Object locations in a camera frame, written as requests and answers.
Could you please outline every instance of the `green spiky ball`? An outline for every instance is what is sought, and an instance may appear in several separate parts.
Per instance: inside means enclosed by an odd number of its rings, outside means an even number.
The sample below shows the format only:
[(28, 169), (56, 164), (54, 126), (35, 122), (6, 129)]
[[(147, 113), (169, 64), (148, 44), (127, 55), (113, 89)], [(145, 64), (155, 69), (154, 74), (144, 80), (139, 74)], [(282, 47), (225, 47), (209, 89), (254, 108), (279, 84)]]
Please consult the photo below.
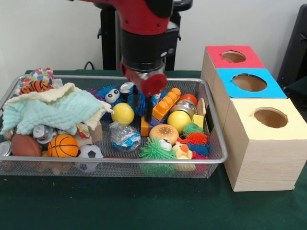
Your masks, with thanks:
[(193, 122), (188, 123), (184, 128), (183, 128), (183, 135), (184, 137), (187, 137), (190, 133), (204, 133), (203, 129), (198, 127), (196, 124)]
[[(139, 158), (142, 159), (176, 159), (173, 151), (165, 151), (160, 147), (159, 140), (154, 138), (145, 144), (145, 147), (141, 148)], [(147, 175), (152, 177), (165, 177), (172, 176), (175, 172), (174, 164), (154, 164), (154, 163), (141, 163), (140, 169)]]

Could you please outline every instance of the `brown football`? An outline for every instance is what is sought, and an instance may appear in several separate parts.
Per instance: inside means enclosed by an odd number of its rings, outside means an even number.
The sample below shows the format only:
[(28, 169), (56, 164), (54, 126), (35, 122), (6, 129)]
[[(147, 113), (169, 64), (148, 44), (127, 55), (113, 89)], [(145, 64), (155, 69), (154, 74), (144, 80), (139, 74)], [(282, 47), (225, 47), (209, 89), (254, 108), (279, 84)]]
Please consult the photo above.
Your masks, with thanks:
[(32, 137), (16, 134), (12, 138), (12, 154), (22, 157), (41, 157), (42, 150)]

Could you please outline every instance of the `orange ball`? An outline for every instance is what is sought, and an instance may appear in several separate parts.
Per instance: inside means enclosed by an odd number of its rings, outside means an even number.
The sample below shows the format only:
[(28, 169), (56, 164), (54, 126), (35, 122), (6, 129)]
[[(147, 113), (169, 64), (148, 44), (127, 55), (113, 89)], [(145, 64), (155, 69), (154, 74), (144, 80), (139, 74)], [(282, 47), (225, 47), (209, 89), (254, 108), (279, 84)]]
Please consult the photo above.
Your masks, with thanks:
[(181, 101), (181, 100), (189, 100), (189, 101), (193, 102), (195, 106), (197, 106), (197, 99), (193, 94), (189, 94), (189, 93), (184, 94), (179, 98), (179, 101)]
[(67, 134), (55, 136), (48, 145), (48, 155), (50, 157), (76, 157), (78, 151), (78, 142)]

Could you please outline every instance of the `circular hole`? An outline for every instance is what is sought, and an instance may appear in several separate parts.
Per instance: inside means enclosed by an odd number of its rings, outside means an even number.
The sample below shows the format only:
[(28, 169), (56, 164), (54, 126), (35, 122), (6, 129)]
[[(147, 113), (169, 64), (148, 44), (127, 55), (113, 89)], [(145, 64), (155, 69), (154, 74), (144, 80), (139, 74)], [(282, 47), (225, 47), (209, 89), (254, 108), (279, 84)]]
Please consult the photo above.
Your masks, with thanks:
[(254, 113), (254, 117), (271, 128), (282, 128), (288, 123), (287, 116), (277, 109), (261, 108)]
[(240, 52), (236, 52), (233, 50), (228, 50), (222, 53), (222, 57), (223, 59), (234, 63), (246, 61), (246, 57), (244, 56), (244, 54), (241, 54)]
[(237, 87), (249, 92), (259, 92), (267, 88), (267, 83), (252, 74), (238, 74), (232, 78)]

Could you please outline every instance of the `wooden box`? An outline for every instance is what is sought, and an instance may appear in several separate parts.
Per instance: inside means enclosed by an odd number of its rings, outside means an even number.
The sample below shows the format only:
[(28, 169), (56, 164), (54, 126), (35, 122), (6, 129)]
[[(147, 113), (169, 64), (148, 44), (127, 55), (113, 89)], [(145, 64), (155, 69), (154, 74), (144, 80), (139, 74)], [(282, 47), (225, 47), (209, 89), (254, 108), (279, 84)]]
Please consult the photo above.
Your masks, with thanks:
[(212, 95), (222, 130), (230, 98), (287, 98), (267, 69), (217, 69)]
[(292, 190), (307, 159), (307, 124), (290, 99), (231, 99), (223, 135), (234, 191)]
[(216, 69), (264, 69), (250, 46), (207, 46), (202, 64), (201, 79), (212, 91)]

